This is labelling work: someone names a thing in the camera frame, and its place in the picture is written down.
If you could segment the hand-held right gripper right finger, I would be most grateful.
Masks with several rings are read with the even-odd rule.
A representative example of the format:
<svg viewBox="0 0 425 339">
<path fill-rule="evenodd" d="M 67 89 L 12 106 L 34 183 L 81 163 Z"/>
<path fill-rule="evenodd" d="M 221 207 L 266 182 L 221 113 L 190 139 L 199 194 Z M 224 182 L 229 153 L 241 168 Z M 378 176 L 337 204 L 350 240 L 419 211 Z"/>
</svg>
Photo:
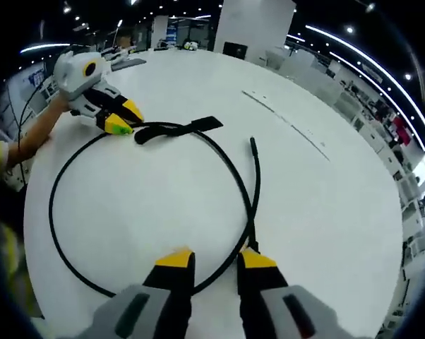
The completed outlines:
<svg viewBox="0 0 425 339">
<path fill-rule="evenodd" d="M 247 338 L 351 338 L 336 312 L 253 249 L 237 257 L 239 314 Z"/>
</svg>

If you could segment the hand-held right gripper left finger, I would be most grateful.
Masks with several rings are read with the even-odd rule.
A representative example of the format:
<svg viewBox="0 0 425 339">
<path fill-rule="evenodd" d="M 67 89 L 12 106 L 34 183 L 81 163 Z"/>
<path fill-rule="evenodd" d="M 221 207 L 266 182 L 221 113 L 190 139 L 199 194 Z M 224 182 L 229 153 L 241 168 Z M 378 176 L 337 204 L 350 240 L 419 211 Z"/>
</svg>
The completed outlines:
<svg viewBox="0 0 425 339">
<path fill-rule="evenodd" d="M 144 283 L 100 306 L 75 338 L 184 338 L 192 313 L 196 257 L 187 247 L 156 260 Z"/>
</svg>

